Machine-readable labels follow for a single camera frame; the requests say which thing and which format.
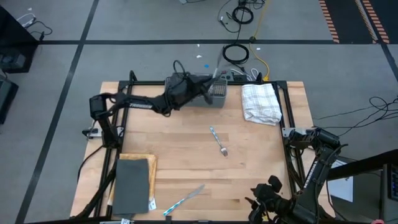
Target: white towel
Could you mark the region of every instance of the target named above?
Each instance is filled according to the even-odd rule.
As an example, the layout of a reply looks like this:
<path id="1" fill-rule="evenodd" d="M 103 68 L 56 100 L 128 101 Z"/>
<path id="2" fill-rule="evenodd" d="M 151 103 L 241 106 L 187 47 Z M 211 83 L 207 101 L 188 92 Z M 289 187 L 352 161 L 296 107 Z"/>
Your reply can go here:
<path id="1" fill-rule="evenodd" d="M 246 121 L 275 126 L 282 117 L 271 84 L 242 86 L 242 105 Z"/>

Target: wooden tabletop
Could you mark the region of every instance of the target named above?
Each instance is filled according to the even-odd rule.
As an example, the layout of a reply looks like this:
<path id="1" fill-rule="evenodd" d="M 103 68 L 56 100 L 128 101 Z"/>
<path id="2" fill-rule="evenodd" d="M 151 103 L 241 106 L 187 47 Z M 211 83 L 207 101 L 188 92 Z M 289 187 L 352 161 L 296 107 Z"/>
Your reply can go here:
<path id="1" fill-rule="evenodd" d="M 101 92 L 116 93 L 117 87 L 118 82 L 104 82 Z M 303 83 L 288 82 L 288 87 L 296 127 L 312 127 Z M 163 86 L 134 86 L 132 93 L 157 96 L 163 91 Z M 220 153 L 210 133 L 210 125 L 228 149 L 228 158 Z M 90 140 L 85 156 L 101 144 L 101 139 Z M 176 208 L 170 214 L 173 220 L 248 220 L 251 206 L 244 198 L 253 198 L 250 188 L 267 182 L 271 175 L 276 175 L 283 184 L 281 196 L 291 196 L 279 126 L 244 120 L 241 86 L 228 86 L 222 109 L 183 107 L 180 111 L 173 111 L 169 118 L 150 110 L 130 109 L 123 153 L 153 154 L 158 158 L 155 181 L 157 210 L 138 214 L 135 220 L 164 220 L 166 209 L 201 184 L 205 184 L 205 189 Z M 82 169 L 71 215 L 82 211 L 98 189 L 104 154 L 103 149 Z M 313 151 L 304 152 L 302 160 L 306 172 L 314 157 Z M 102 215 L 105 214 L 108 194 L 109 189 L 104 196 Z M 334 216 L 325 187 L 319 203 Z"/>

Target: knife handle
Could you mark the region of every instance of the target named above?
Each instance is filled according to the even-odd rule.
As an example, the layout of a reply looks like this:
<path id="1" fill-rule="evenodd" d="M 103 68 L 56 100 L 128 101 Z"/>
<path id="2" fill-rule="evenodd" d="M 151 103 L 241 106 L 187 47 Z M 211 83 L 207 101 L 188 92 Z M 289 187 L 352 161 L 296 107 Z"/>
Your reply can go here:
<path id="1" fill-rule="evenodd" d="M 171 208 L 167 209 L 166 212 L 163 213 L 163 216 L 167 216 L 170 212 L 172 212 L 175 208 L 177 208 L 181 203 L 185 201 L 185 198 L 182 199 L 181 201 L 177 202 L 175 205 L 173 205 Z"/>

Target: black metal frame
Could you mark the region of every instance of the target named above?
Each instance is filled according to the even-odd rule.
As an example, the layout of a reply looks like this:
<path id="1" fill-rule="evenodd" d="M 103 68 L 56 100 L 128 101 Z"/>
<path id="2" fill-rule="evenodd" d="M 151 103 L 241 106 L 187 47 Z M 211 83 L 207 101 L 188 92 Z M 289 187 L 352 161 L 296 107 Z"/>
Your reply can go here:
<path id="1" fill-rule="evenodd" d="M 127 87 L 127 94 L 131 94 L 132 93 L 132 88 L 134 85 L 164 85 L 164 81 L 137 81 L 137 78 L 134 74 L 134 72 L 130 71 L 130 80 L 129 81 L 119 81 L 119 85 L 118 85 L 118 92 L 122 92 L 124 91 L 124 89 Z M 290 128 L 294 128 L 295 127 L 295 123 L 294 123 L 294 118 L 293 118 L 293 111 L 292 111 L 292 107 L 290 104 L 290 97 L 289 97 L 289 90 L 287 88 L 287 82 L 286 81 L 269 81 L 269 82 L 265 82 L 262 81 L 260 78 L 257 79 L 254 82 L 228 82 L 228 85 L 245 85 L 245 84 L 271 84 L 272 87 L 275 90 L 275 95 L 277 97 L 279 106 L 280 106 L 280 110 L 282 112 L 282 118 L 279 122 L 279 127 L 280 127 L 280 133 L 281 133 L 281 138 L 282 138 L 282 142 L 284 140 L 284 136 L 282 134 L 282 129 L 286 128 L 285 126 L 285 121 L 284 121 L 284 115 L 283 115 L 283 110 L 282 110 L 282 105 L 281 105 L 281 100 L 280 100 L 280 95 L 279 95 L 279 88 L 282 89 L 282 92 L 284 94 L 284 99 L 285 99 L 285 105 L 286 105 L 286 110 L 287 110 L 287 117 L 289 119 L 289 126 Z M 122 116 L 122 120 L 121 120 L 121 127 L 123 127 L 124 129 L 126 128 L 126 123 L 127 123 L 127 114 L 128 114 L 128 109 L 129 108 L 124 108 L 123 109 L 123 116 Z M 117 125 L 118 123 L 118 113 L 115 113 L 113 118 L 112 118 L 112 125 Z M 119 158 L 119 155 L 122 151 L 123 148 L 123 141 L 124 141 L 124 134 L 121 135 L 120 137 L 120 144 L 119 147 L 116 148 L 116 157 L 115 160 L 117 158 Z M 304 167 L 303 167 L 303 162 L 302 162 L 302 158 L 300 156 L 300 152 L 299 150 L 294 151 L 295 153 L 295 158 L 297 161 L 297 167 L 298 167 L 298 173 L 295 171 L 294 166 L 293 166 L 293 160 L 291 155 L 291 149 L 286 148 L 285 144 L 283 144 L 284 147 L 284 154 L 285 154 L 285 160 L 287 163 L 287 168 L 288 168 L 288 172 L 289 172 L 289 185 L 290 185 L 290 192 L 293 195 L 294 193 L 296 193 L 297 189 L 296 189 L 296 185 L 295 184 L 302 184 L 304 182 L 304 178 L 305 178 L 305 172 L 304 172 Z M 103 185 L 106 182 L 106 179 L 109 179 L 109 163 L 111 161 L 111 155 L 112 155 L 112 149 L 111 148 L 107 148 L 106 149 L 106 154 L 104 157 L 104 164 L 103 164 L 103 168 L 101 171 L 101 178 L 100 178 L 100 182 L 99 185 Z M 95 205 L 95 210 L 94 210 L 94 216 L 92 218 L 80 218 L 80 217 L 76 217 L 76 218 L 72 218 L 72 219 L 68 219 L 68 220 L 57 220 L 57 221 L 50 221 L 50 222 L 39 222 L 39 223 L 46 223 L 46 224 L 65 224 L 65 223 L 99 223 L 100 221 L 110 221 L 111 220 L 111 214 L 112 214 L 112 207 L 111 206 L 107 206 L 106 208 L 106 216 L 105 217 L 101 217 L 100 213 L 101 213 L 101 205 L 102 205 L 102 199 L 103 199 L 103 195 L 100 196 L 100 199 L 98 200 L 98 203 Z M 149 220 L 136 220 L 134 221 L 134 223 L 144 223 L 144 224 L 156 224 L 156 223 L 178 223 L 178 224 L 185 224 L 185 223 L 195 223 L 198 222 L 200 223 L 201 221 L 171 221 L 170 219 L 171 217 L 166 217 L 166 220 L 159 220 L 159 221 L 149 221 Z M 206 223 L 234 223 L 234 224 L 247 224 L 248 222 L 241 222 L 241 221 L 206 221 Z"/>

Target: yellow cable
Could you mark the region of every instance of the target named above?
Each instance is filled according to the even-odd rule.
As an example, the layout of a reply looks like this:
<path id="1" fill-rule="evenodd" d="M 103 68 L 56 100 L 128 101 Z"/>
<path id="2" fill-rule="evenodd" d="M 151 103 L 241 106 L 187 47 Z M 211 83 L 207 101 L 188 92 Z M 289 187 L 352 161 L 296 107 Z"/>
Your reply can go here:
<path id="1" fill-rule="evenodd" d="M 264 14 L 265 14 L 265 12 L 266 12 L 266 10 L 267 10 L 267 8 L 268 8 L 269 1 L 270 1 L 270 0 L 266 0 L 266 3 L 265 3 L 265 5 L 264 5 L 264 8 L 262 9 L 261 16 L 260 16 L 259 22 L 258 22 L 258 24 L 257 24 L 256 32 L 255 32 L 254 35 L 253 35 L 254 38 L 257 37 L 257 33 L 258 33 L 258 31 L 259 31 L 259 28 L 260 28 L 260 25 L 261 25 L 261 22 L 262 22 L 262 18 L 264 17 Z M 270 71 L 269 71 L 269 66 L 268 66 L 267 62 L 264 61 L 263 59 L 261 59 L 260 57 L 258 57 L 258 56 L 256 55 L 256 53 L 254 53 L 253 49 L 251 48 L 251 44 L 249 44 L 249 48 L 250 48 L 250 51 L 253 53 L 253 55 L 254 55 L 260 62 L 262 62 L 262 63 L 267 67 L 267 74 L 264 76 L 263 80 L 264 80 L 264 81 L 268 81 L 268 80 L 269 80 L 269 73 L 270 73 Z"/>

